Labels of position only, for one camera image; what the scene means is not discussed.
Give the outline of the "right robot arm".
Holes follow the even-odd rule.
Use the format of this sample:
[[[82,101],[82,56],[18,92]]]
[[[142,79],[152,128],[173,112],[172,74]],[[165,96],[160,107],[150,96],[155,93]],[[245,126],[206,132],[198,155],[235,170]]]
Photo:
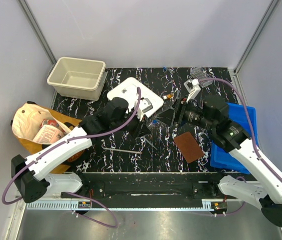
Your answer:
[[[225,194],[243,200],[282,228],[282,172],[257,147],[254,134],[229,118],[229,105],[222,97],[209,95],[202,107],[179,98],[158,114],[157,120],[171,127],[192,124],[206,129],[212,142],[238,160],[260,183],[255,186],[226,175],[208,185],[210,196],[219,198]]]

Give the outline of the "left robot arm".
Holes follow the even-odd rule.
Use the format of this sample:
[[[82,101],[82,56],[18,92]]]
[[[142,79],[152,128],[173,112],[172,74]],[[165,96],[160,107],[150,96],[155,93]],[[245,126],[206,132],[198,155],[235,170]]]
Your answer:
[[[145,109],[148,107],[148,100],[140,97],[128,111],[128,101],[115,97],[55,143],[27,157],[19,154],[13,157],[11,182],[19,191],[20,198],[25,203],[32,203],[46,193],[73,192],[79,198],[87,196],[89,185],[77,174],[54,176],[51,171],[75,154],[90,148],[94,139],[117,131],[128,131],[134,138],[149,134],[145,124]]]

